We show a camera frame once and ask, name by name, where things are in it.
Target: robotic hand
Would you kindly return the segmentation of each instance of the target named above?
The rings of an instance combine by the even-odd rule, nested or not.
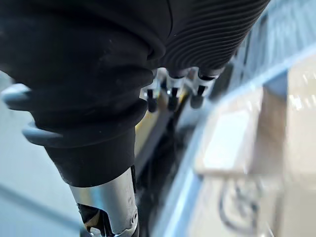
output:
[[[168,70],[177,100],[198,67],[202,98],[269,0],[2,0],[2,94],[29,111],[23,133],[44,146],[95,236],[136,237],[135,125],[146,111],[140,89]]]

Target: cardboard box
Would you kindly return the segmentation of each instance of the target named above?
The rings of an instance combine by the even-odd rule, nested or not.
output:
[[[195,158],[195,171],[216,177],[280,174],[286,102],[258,88],[211,113]]]
[[[286,195],[280,237],[316,236],[316,56],[288,72]]]
[[[243,180],[260,177],[266,182],[266,195],[259,201],[257,233],[252,236],[316,236],[316,56],[289,71],[286,103],[265,90],[255,93],[250,97],[243,95],[247,98],[244,106],[236,107],[237,102],[234,101],[219,107],[209,118],[195,163],[195,170],[204,175],[204,181],[189,226],[189,236],[241,236],[221,219],[218,207],[225,180],[241,177]],[[248,101],[253,105],[260,98],[261,110],[258,114],[247,109]],[[242,126],[238,120],[247,116],[236,112],[248,114],[244,132],[241,128],[245,125]],[[207,149],[213,142],[218,125],[225,127],[221,124],[222,116],[227,115],[231,116],[231,120],[237,119],[231,123],[239,124],[239,137],[230,136],[230,131],[234,131],[231,126],[226,131],[223,128],[222,133],[227,140],[220,140],[223,145],[217,141],[216,146],[211,146],[212,150],[215,149],[211,153],[213,155],[206,156],[210,153]],[[238,141],[237,148],[231,145],[232,141]],[[230,150],[218,152],[217,146]],[[230,165],[219,161],[205,165],[206,159],[220,159],[221,156],[225,164]]]
[[[260,236],[277,229],[276,211],[282,211],[277,206],[283,197],[285,127],[286,101],[264,88],[223,104],[210,115],[196,156],[195,170],[204,180],[189,236]],[[250,202],[237,201],[237,189],[231,184],[226,199],[231,220],[224,220],[219,203],[231,182],[244,182],[238,188],[241,192],[256,184],[260,195]]]

